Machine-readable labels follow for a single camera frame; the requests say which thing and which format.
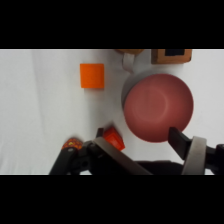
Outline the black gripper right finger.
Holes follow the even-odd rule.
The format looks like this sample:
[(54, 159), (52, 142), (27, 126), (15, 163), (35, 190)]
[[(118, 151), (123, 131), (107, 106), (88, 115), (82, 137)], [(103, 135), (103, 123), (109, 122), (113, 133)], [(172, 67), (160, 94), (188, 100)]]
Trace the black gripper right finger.
[(184, 161), (182, 175), (203, 175), (206, 169), (224, 175), (224, 144), (209, 147), (205, 138), (189, 139), (174, 127), (169, 129), (168, 143)]

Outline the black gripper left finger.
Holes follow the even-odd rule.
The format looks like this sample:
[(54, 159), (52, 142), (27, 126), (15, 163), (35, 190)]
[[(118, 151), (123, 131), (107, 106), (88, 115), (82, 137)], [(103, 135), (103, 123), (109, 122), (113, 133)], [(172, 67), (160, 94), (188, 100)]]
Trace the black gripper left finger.
[(96, 138), (83, 144), (83, 168), (93, 175), (150, 175), (150, 172), (117, 150), (99, 128)]

